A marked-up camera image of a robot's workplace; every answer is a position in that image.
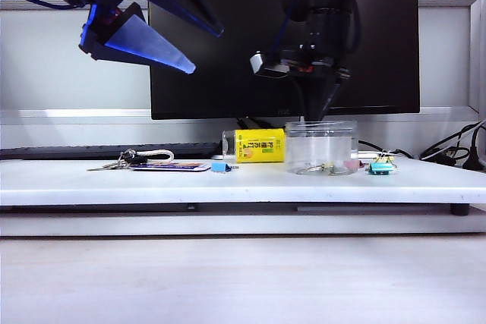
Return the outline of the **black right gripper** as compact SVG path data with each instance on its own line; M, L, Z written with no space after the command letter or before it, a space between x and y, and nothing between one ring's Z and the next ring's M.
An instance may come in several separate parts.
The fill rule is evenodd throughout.
M289 67L291 76L304 78L302 93L306 121L319 121L326 116L339 92L341 81L352 77L352 72L339 60L307 50L284 49L279 53L279 59Z

